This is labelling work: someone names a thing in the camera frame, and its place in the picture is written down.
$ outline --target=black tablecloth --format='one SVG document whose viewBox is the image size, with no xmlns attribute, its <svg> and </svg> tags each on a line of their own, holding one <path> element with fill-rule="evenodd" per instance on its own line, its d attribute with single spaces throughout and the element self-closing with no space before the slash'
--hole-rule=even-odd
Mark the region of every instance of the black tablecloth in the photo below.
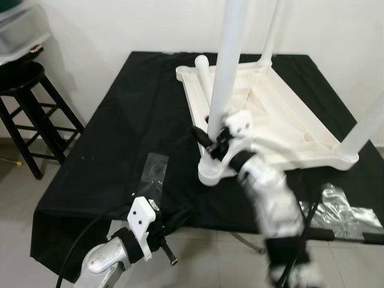
<svg viewBox="0 0 384 288">
<path fill-rule="evenodd" d="M 183 85 L 175 74 L 177 66 L 193 67 L 197 55 L 130 55 L 35 210 L 31 256 L 37 261 L 57 273 L 71 243 L 92 218 L 131 200 L 150 152 L 169 156 L 161 201 L 164 217 L 190 209 L 189 226 L 257 233 L 252 208 L 234 178 L 211 188 L 197 178 L 200 154 L 190 134 Z M 206 56 L 214 65 L 217 55 Z M 241 62 L 258 59 L 241 56 Z M 278 55 L 273 68 L 338 140 L 346 136 L 356 121 L 309 56 Z M 384 223 L 383 168 L 369 142 L 349 171 L 320 167 L 291 171 L 287 178 L 298 200 L 308 200 L 308 194 L 330 182 L 344 190 L 351 206 L 372 208 Z M 79 272 L 86 252 L 105 240 L 110 220 L 120 217 L 120 211 L 110 214 L 80 243 L 68 279 Z M 323 229 L 312 229 L 311 237 L 334 239 L 331 230 Z M 384 244 L 381 236 L 364 237 Z"/>
</svg>

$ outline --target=white plastic bin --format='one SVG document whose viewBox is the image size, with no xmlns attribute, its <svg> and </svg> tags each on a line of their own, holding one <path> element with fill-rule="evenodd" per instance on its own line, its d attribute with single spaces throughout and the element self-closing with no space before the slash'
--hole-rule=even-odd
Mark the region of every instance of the white plastic bin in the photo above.
<svg viewBox="0 0 384 288">
<path fill-rule="evenodd" d="M 49 35 L 48 24 L 40 17 L 38 7 L 31 2 L 0 13 L 0 63 L 22 57 Z"/>
</svg>

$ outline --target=black stool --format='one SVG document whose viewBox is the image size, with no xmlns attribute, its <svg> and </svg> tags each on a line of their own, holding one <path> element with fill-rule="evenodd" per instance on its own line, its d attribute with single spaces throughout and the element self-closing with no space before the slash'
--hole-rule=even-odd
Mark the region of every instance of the black stool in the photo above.
<svg viewBox="0 0 384 288">
<path fill-rule="evenodd" d="M 43 175 L 36 165 L 34 157 L 57 160 L 62 164 L 65 160 L 64 151 L 76 135 L 83 132 L 84 127 L 61 98 L 55 87 L 49 82 L 45 76 L 45 70 L 42 65 L 36 62 L 28 62 L 25 65 L 19 66 L 17 69 L 12 69 L 12 72 L 9 71 L 10 70 L 0 75 L 0 118 L 35 178 L 41 179 Z M 38 83 L 41 83 L 56 104 L 44 104 L 37 101 L 31 89 Z M 1 100 L 1 96 L 14 97 L 20 107 L 12 113 L 9 113 L 4 102 Z M 48 107 L 50 110 L 46 113 L 43 107 Z M 76 129 L 53 126 L 49 117 L 58 109 L 63 111 Z M 32 122 L 33 127 L 16 125 L 13 122 L 13 118 L 21 111 L 25 112 Z M 36 131 L 36 134 L 25 142 L 19 130 Z M 65 141 L 58 131 L 67 131 L 73 134 L 69 140 Z M 53 156 L 31 153 L 29 151 L 28 146 L 31 145 L 38 136 L 43 138 Z"/>
</svg>

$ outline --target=stool leg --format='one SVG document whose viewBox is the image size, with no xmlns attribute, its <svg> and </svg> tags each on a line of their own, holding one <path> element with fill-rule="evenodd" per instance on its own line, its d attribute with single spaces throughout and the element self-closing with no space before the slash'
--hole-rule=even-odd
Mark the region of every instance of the stool leg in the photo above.
<svg viewBox="0 0 384 288">
<path fill-rule="evenodd" d="M 43 120 L 45 112 L 36 100 L 35 95 L 31 90 L 24 89 L 20 90 L 18 94 L 15 95 L 15 98 L 56 159 L 60 164 L 63 164 L 65 155 L 62 152 L 61 144 L 58 143 L 57 140 L 61 139 L 63 143 L 65 142 L 51 121 L 49 119 Z"/>
<path fill-rule="evenodd" d="M 68 107 L 66 102 L 61 98 L 59 92 L 56 90 L 56 88 L 51 84 L 51 82 L 48 80 L 47 76 L 44 76 L 43 79 L 40 81 L 41 85 L 44 87 L 44 89 L 48 92 L 48 94 L 52 97 L 52 99 L 59 104 L 61 110 L 64 112 L 66 117 L 72 122 L 72 124 L 76 127 L 76 129 L 83 133 L 84 126 L 81 124 L 81 122 L 78 120 L 76 115 L 72 112 L 72 110 Z"/>
<path fill-rule="evenodd" d="M 17 148 L 19 149 L 20 153 L 22 154 L 25 162 L 27 163 L 28 167 L 30 168 L 32 174 L 35 176 L 37 180 L 40 180 L 43 177 L 43 174 L 41 173 L 40 169 L 38 168 L 34 158 L 32 157 L 27 145 L 25 144 L 23 138 L 21 137 L 18 129 L 16 128 L 12 117 L 8 113 L 7 108 L 4 105 L 4 102 L 2 101 L 0 97 L 0 118 L 2 119 L 5 127 L 7 128 L 9 134 L 11 135 L 13 141 L 15 142 Z"/>
</svg>

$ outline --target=floor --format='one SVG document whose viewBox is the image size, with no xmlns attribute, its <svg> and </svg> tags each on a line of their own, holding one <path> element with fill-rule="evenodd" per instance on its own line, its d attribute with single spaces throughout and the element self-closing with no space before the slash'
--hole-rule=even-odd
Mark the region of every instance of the floor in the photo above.
<svg viewBox="0 0 384 288">
<path fill-rule="evenodd" d="M 9 145 L 0 144 L 0 157 L 18 159 Z M 29 257 L 34 208 L 58 171 L 45 163 L 44 178 L 36 181 L 27 165 L 0 161 L 0 279 L 1 287 L 53 288 L 57 275 Z M 111 231 L 120 223 L 113 222 Z M 243 235 L 262 245 L 257 235 Z M 181 229 L 167 239 L 179 263 L 171 267 L 162 251 L 125 272 L 116 288 L 268 287 L 267 260 L 227 232 Z M 310 253 L 330 287 L 384 287 L 384 247 L 341 242 L 309 242 Z M 71 287 L 65 282 L 64 288 Z"/>
</svg>

